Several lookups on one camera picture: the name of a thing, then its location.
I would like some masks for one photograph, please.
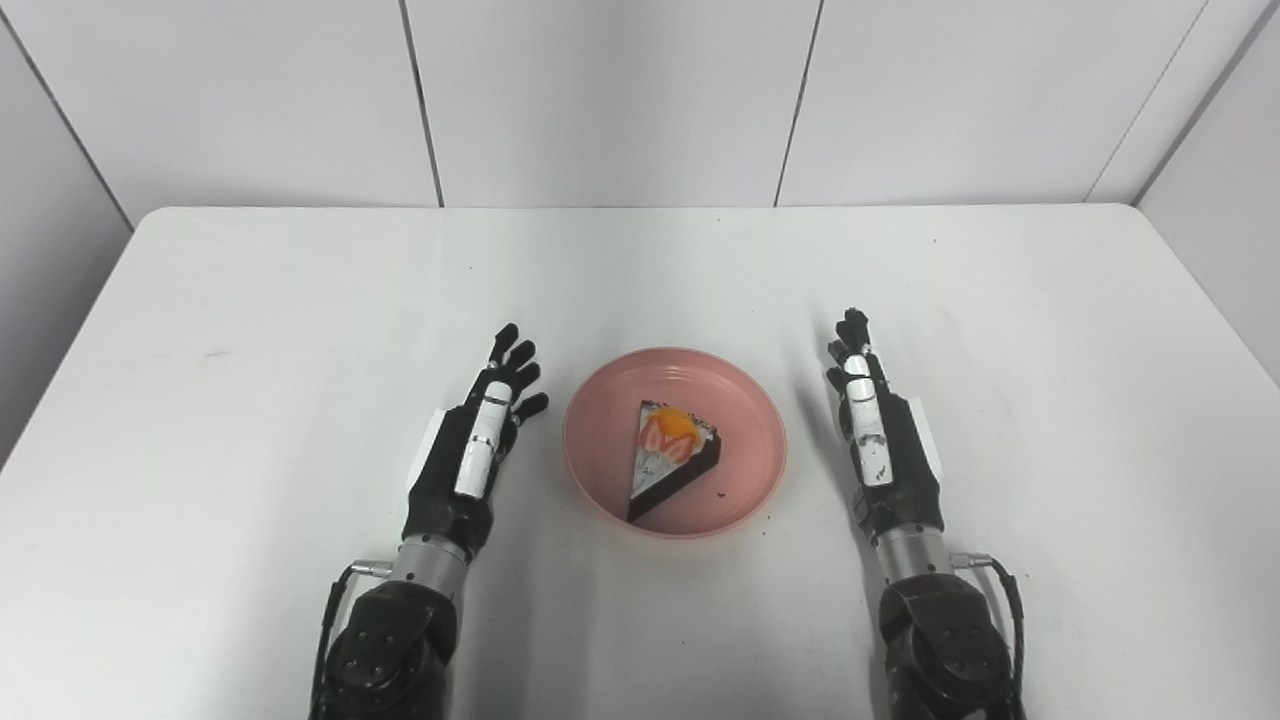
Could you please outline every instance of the robotic hand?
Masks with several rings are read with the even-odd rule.
[[[888,388],[867,315],[847,310],[836,334],[840,340],[828,346],[836,366],[827,370],[827,380],[840,395],[840,429],[858,475],[854,516],[884,573],[879,629],[890,715],[959,720],[984,710],[991,720],[1021,720],[1023,610],[1016,580],[988,555],[947,553],[938,480],[910,404]],[[955,568],[986,565],[996,569],[1009,596],[1012,667],[986,597],[954,574]]]
[[[516,406],[541,373],[534,343],[504,327],[462,405],[444,414],[408,495],[394,562],[357,561],[330,591],[321,624],[312,720],[439,720],[444,669],[458,644],[458,592],[489,538],[498,466],[520,425],[547,409],[538,393]],[[352,574],[387,579],[360,596],[329,648],[329,630]]]

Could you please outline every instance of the robot finger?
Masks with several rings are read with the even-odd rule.
[[[489,366],[497,368],[502,365],[503,356],[507,355],[512,345],[516,345],[517,340],[520,340],[520,328],[516,327],[516,323],[507,323],[506,327],[498,331],[498,334],[493,336],[493,350],[489,351]]]
[[[543,410],[547,410],[549,405],[550,398],[547,397],[547,393],[539,392],[538,395],[521,402],[515,410],[511,411],[511,421],[518,428],[525,424],[525,420],[532,418]]]
[[[507,361],[503,363],[503,365],[508,365],[511,368],[521,368],[526,363],[534,359],[534,352],[536,351],[538,348],[534,346],[534,341],[526,340],[525,342],[521,342],[511,351],[511,355],[507,356]]]
[[[833,340],[827,343],[827,352],[831,355],[831,359],[836,361],[836,366],[842,368],[845,365],[845,359],[849,357],[851,351],[844,341]]]
[[[530,363],[529,365],[516,370],[515,382],[511,387],[516,391],[516,396],[518,397],[520,393],[529,388],[529,386],[538,382],[538,378],[541,375],[543,368],[538,363]]]
[[[840,368],[827,368],[827,382],[831,383],[831,387],[835,388],[836,392],[840,393],[840,398],[844,400],[845,383],[849,382],[845,379],[845,372]]]

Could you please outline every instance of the cable connector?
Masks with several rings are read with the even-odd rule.
[[[392,577],[392,564],[385,560],[357,560],[351,564],[351,571],[385,580]]]
[[[991,568],[995,560],[986,552],[952,552],[951,566],[956,570],[972,568]]]

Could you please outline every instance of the tabletop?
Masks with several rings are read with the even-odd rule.
[[[1019,575],[1032,717],[1274,716],[1280,389],[1116,205],[152,213],[0,474],[5,714],[302,717],[329,583],[393,557],[433,411],[515,320],[553,402],[452,716],[886,720],[822,377],[850,305],[928,409],[948,546]],[[723,534],[628,532],[564,471],[573,389],[648,346],[783,418],[778,491]]]

